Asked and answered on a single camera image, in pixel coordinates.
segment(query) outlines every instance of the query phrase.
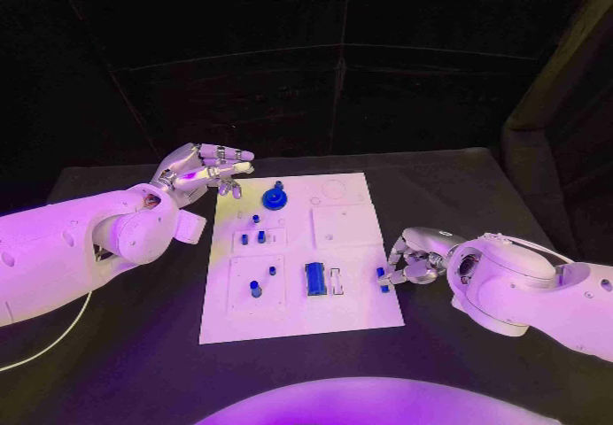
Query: table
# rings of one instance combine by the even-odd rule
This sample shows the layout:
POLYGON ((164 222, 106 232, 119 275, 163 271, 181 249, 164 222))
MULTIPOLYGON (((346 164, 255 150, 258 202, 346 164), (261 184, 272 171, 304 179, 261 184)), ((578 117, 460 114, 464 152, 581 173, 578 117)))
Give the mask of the table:
MULTIPOLYGON (((502 232, 549 245, 486 149, 265 158, 253 165, 252 177, 363 172, 386 251, 411 226, 466 238, 502 232)), ((154 169, 66 168, 50 202, 127 188, 154 169)), ((533 328, 520 338, 481 328, 451 308, 444 279, 396 287, 402 328, 197 345, 215 200, 210 190, 186 208, 209 220, 199 245, 173 241, 151 264, 96 290, 60 344, 1 374, 1 423, 189 424, 262 391, 343 376, 441 383, 562 423, 613 423, 613 365, 533 328)), ((0 328, 1 364, 54 340, 82 302, 0 328)))

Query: robotic hand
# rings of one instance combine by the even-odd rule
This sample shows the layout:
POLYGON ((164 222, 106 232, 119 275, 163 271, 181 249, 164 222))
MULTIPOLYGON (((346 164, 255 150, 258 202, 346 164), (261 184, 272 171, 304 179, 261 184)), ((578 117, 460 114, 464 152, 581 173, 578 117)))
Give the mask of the robotic hand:
POLYGON ((150 184, 0 217, 0 326, 28 319, 155 260, 170 241, 197 243, 206 221, 181 210, 219 187, 239 198, 252 153, 186 144, 150 184))
POLYGON ((513 237, 486 233, 466 241, 432 228, 405 229, 388 264, 401 257, 406 266, 380 285, 429 283, 447 273, 451 305, 484 328, 522 336, 533 326, 571 350, 613 361, 613 267, 574 263, 513 237), (566 264, 554 266, 533 250, 566 264))

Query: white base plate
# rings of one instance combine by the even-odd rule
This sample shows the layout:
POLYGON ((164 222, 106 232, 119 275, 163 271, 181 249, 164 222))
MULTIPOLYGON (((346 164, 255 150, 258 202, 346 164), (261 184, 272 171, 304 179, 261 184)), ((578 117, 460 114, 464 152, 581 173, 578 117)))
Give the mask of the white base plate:
POLYGON ((402 326, 395 288, 382 293, 383 239, 362 173, 241 180, 242 199, 217 198, 200 344, 402 326), (287 205, 262 207, 281 180, 287 205), (252 222, 258 214, 261 222, 252 222), (265 243, 258 243, 258 231, 265 243), (242 245, 239 237, 249 236, 242 245), (327 295, 307 295, 305 263, 324 265, 327 295), (268 267, 275 266, 274 276, 268 267), (340 270, 341 295, 330 269, 340 270), (251 296, 258 281, 262 295, 251 296))

